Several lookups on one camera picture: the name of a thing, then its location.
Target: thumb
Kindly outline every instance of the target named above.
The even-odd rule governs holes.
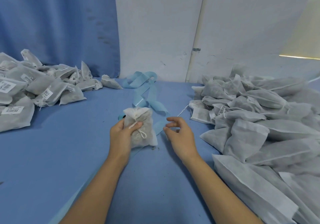
[[[171,130],[168,127],[164,127],[163,131],[165,132],[165,134],[167,135],[167,137],[169,138],[170,141],[172,141],[174,135],[176,134],[176,132],[174,132],[173,130]]]
[[[126,131],[128,131],[131,135],[134,131],[140,129],[142,125],[143,125],[143,123],[141,121],[139,121],[132,128],[130,128],[130,126],[128,126],[126,128]]]

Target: white label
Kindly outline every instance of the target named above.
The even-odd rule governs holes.
[[[10,92],[11,89],[14,88],[15,85],[16,85],[15,83],[11,83],[6,80],[3,80],[0,82],[0,92],[8,93]]]
[[[47,88],[42,94],[41,94],[41,96],[44,98],[44,99],[48,99],[48,98],[50,98],[50,96],[53,94],[53,92],[51,92],[50,90],[49,90],[49,88]]]
[[[26,75],[26,74],[22,74],[21,75],[21,79],[23,80],[23,81],[25,81],[26,83],[28,83],[28,84],[30,84],[31,82],[32,82],[32,78],[30,78],[28,75]]]
[[[2,110],[2,115],[20,114],[24,106],[5,107]]]
[[[67,86],[66,89],[69,90],[69,92],[75,92],[76,90],[73,87]]]

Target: blue table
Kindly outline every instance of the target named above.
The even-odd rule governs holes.
[[[193,85],[199,86],[156,82],[157,99],[178,115],[193,98]],[[37,108],[30,127],[0,133],[0,223],[48,223],[106,158],[110,127],[132,107],[134,90],[102,88],[84,95],[85,101]],[[214,126],[190,120],[188,109],[181,116],[213,166],[211,154],[218,151],[199,135]],[[163,132],[157,138],[156,149],[143,148],[124,169],[106,223],[213,223],[170,142]]]

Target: white wall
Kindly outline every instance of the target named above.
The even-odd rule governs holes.
[[[154,71],[184,82],[202,0],[116,0],[120,77]]]
[[[307,0],[203,0],[187,81],[203,73],[229,75],[235,63],[250,75],[303,76],[320,70],[317,60],[279,57]]]

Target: light strip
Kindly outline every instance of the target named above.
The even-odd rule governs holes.
[[[302,59],[313,59],[313,60],[320,60],[320,58],[312,58],[312,57],[301,57],[301,56],[285,56],[285,57],[293,57],[293,58],[302,58]]]

